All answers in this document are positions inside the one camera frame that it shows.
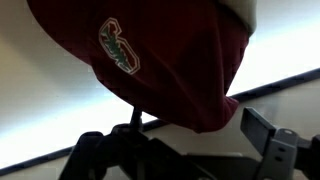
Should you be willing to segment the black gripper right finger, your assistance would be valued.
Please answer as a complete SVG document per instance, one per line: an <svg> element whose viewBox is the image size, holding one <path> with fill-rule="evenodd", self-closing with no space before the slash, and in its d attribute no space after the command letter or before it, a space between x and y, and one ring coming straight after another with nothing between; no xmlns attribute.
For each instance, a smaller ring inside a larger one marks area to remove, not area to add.
<svg viewBox="0 0 320 180"><path fill-rule="evenodd" d="M320 180L320 135L310 140L277 128L254 108L245 107L240 129L262 156L254 180L293 180L295 169L308 180Z"/></svg>

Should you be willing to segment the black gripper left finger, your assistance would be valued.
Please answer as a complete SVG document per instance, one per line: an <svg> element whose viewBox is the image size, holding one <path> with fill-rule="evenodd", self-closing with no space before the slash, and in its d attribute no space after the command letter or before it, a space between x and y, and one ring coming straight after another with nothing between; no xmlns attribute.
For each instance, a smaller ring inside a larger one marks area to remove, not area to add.
<svg viewBox="0 0 320 180"><path fill-rule="evenodd" d="M129 180L214 180L214 175L154 138L142 134L142 111L108 135L86 132L70 153L58 180L103 180L120 167Z"/></svg>

